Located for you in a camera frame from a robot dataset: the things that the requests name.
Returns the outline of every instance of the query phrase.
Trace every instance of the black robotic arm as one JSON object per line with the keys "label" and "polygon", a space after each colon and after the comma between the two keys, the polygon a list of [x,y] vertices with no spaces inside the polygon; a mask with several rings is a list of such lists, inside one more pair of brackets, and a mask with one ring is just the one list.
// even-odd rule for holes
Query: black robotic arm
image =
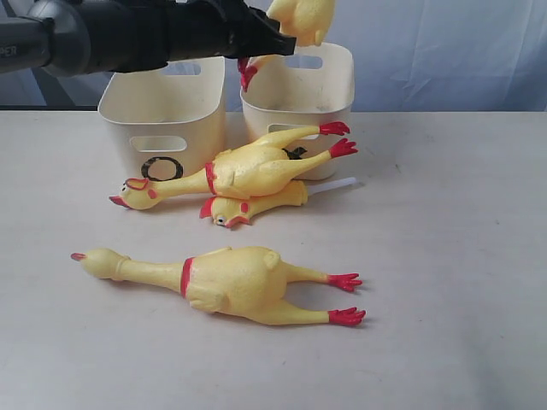
{"label": "black robotic arm", "polygon": [[244,0],[38,0],[0,19],[0,73],[132,73],[168,62],[294,53],[296,39]]}

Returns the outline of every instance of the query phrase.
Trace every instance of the white plastic basket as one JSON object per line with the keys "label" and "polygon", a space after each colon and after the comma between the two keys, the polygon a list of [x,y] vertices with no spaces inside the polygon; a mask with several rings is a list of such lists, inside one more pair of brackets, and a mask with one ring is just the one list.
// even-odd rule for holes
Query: white plastic basket
{"label": "white plastic basket", "polygon": [[[318,126],[332,121],[349,125],[355,97],[351,52],[340,45],[323,43],[320,47],[297,48],[295,56],[300,57],[301,67],[289,66],[294,56],[273,57],[258,71],[247,92],[241,90],[250,141],[296,126]],[[306,59],[315,60],[315,64],[302,64]],[[337,140],[336,135],[311,136],[296,141],[288,149],[303,147],[307,152],[302,158],[307,158],[329,149]],[[326,179],[336,170],[336,160],[329,161],[298,178]]]}
{"label": "white plastic basket", "polygon": [[222,57],[112,77],[98,113],[128,177],[190,175],[224,149],[224,79]]}

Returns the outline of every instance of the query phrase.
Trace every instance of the white tabletop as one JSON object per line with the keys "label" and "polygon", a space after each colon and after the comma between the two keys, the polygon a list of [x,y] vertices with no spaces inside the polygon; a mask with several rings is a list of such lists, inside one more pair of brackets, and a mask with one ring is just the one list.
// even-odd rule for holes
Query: white tabletop
{"label": "white tabletop", "polygon": [[[365,186],[236,231],[200,220],[196,201],[152,213],[108,201],[130,175],[96,113],[0,124],[2,410],[545,408],[544,114],[354,114],[362,150],[337,177]],[[242,130],[240,114],[229,124]],[[289,300],[364,308],[365,325],[210,316],[69,258],[109,247],[182,261],[249,244],[359,272],[361,292],[293,284]]]}

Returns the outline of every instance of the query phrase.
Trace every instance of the white stick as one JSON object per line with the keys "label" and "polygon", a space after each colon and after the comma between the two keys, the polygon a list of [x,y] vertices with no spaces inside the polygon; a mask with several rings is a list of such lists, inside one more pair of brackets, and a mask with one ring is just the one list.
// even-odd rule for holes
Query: white stick
{"label": "white stick", "polygon": [[326,190],[336,190],[337,188],[342,188],[343,186],[356,185],[357,178],[344,178],[337,181],[326,182],[325,184],[318,185],[308,185],[308,195],[312,196],[320,192],[325,192]]}

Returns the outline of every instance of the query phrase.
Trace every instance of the rubber chicken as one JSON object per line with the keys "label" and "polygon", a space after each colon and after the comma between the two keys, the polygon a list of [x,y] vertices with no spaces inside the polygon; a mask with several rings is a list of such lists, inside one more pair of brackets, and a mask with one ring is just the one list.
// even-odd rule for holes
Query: rubber chicken
{"label": "rubber chicken", "polygon": [[169,181],[127,179],[118,196],[110,200],[126,208],[149,209],[173,196],[212,193],[215,196],[248,200],[283,190],[296,176],[344,155],[357,151],[356,143],[343,138],[330,149],[301,160],[291,160],[284,147],[315,134],[344,135],[350,129],[343,122],[303,126],[269,134],[234,150],[219,153],[205,167]]}
{"label": "rubber chicken", "polygon": [[152,284],[181,294],[190,305],[207,313],[239,316],[264,325],[334,324],[356,326],[364,311],[311,311],[285,301],[291,282],[330,284],[352,292],[362,284],[357,273],[329,275],[293,266],[267,248],[224,248],[180,263],[132,261],[111,249],[72,254],[97,278]]}
{"label": "rubber chicken", "polygon": [[211,217],[215,225],[226,228],[232,228],[240,223],[250,225],[250,220],[257,214],[283,206],[300,207],[307,203],[309,197],[314,194],[353,185],[356,182],[355,178],[346,178],[325,184],[306,186],[302,181],[291,181],[277,194],[252,197],[249,200],[213,196],[204,203],[199,217]]}
{"label": "rubber chicken", "polygon": [[[297,39],[298,47],[320,46],[331,27],[336,0],[273,0],[267,15],[280,23],[279,32]],[[244,91],[250,81],[275,56],[238,61]]]}

